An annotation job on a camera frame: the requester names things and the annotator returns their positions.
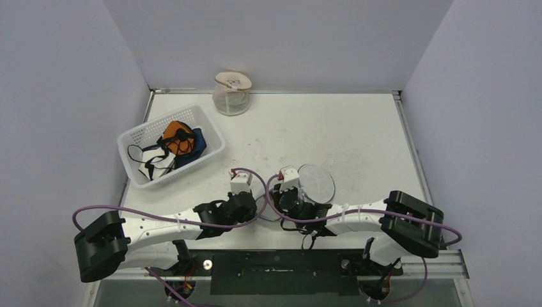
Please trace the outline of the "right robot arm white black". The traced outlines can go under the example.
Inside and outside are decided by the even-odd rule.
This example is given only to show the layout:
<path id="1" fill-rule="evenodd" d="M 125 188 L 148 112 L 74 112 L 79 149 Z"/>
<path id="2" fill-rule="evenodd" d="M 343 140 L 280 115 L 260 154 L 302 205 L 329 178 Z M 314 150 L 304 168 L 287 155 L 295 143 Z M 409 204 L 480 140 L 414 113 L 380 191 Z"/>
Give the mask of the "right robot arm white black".
<path id="1" fill-rule="evenodd" d="M 378 274 L 403 256 L 437 258 L 444 213 L 402 191 L 363 205 L 334 205 L 303 201 L 297 188 L 270 193 L 273 208 L 296 227 L 317 237 L 371 232 L 361 257 L 362 268 Z"/>

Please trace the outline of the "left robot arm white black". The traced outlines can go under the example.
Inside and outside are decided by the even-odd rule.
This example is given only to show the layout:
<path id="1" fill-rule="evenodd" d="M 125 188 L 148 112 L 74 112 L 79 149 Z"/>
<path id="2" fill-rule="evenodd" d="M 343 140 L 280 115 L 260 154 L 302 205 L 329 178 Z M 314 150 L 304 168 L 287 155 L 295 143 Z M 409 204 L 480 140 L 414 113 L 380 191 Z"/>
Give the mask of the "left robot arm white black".
<path id="1" fill-rule="evenodd" d="M 120 269 L 156 267 L 180 276 L 190 269 L 183 240 L 218 237 L 256 217 L 250 192 L 229 193 L 227 200 L 202 203 L 166 216 L 133 210 L 137 217 L 121 217 L 120 207 L 106 206 L 74 238 L 80 279 L 91 283 Z"/>

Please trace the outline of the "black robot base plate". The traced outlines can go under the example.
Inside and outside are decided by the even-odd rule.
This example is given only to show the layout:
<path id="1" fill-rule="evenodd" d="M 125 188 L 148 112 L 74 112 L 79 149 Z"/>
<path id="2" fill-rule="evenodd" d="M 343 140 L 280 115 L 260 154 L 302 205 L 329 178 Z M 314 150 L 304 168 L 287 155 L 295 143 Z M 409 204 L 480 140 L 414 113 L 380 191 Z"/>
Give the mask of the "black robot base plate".
<path id="1" fill-rule="evenodd" d="M 193 249 L 179 264 L 152 270 L 170 280 L 207 280 L 212 295 L 357 295 L 356 278 L 376 285 L 403 275 L 401 267 L 388 269 L 362 254 L 361 249 Z"/>

